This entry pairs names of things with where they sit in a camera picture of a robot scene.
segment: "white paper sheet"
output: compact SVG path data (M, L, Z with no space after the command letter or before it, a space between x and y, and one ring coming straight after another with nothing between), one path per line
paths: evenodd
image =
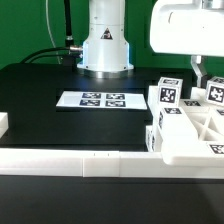
M64 91L57 107L147 110L143 94Z

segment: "black tabletop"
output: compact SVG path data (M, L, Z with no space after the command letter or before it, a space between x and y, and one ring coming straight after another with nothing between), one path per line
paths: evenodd
M56 109L64 90L142 93L161 76L192 73L137 68L133 77L97 80L57 65L13 64L0 71L0 111L9 130L0 147L145 150L150 110ZM80 178L0 175L0 223L221 224L223 180Z
M149 85L161 76L182 78L182 97L189 97L191 70L136 68L127 78L96 79L61 65L9 65L0 71L0 110L9 118L0 146L145 151L149 108L57 108L56 103L63 91L139 93L147 102Z

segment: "white cube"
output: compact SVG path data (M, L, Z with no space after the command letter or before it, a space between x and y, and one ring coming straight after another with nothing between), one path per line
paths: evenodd
M182 79L161 77L158 83L159 95L158 103L160 106L177 107L180 100Z
M198 140L198 132L181 107L162 108L159 130L163 141Z
M205 100L224 106L224 78L215 76L208 81Z

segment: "green wall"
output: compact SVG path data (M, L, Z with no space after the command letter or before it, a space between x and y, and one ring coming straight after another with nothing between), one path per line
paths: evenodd
M131 63L137 67L190 68L189 56L163 55L152 51L149 26L155 1L126 0L125 37L130 43ZM51 28L57 46L64 46L63 4L63 0L49 0ZM71 0L76 44L82 44L88 36L88 4L89 0ZM0 0L0 68L50 47L45 0ZM38 62L57 63L56 59ZM224 58L207 58L206 69L213 75L224 76Z

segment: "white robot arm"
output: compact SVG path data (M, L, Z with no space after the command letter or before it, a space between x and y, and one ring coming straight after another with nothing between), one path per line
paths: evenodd
M124 38L125 0L89 0L89 11L89 36L78 67L99 78L133 69Z
M155 52L193 55L192 67L206 75L203 56L224 56L223 0L158 0L151 20Z

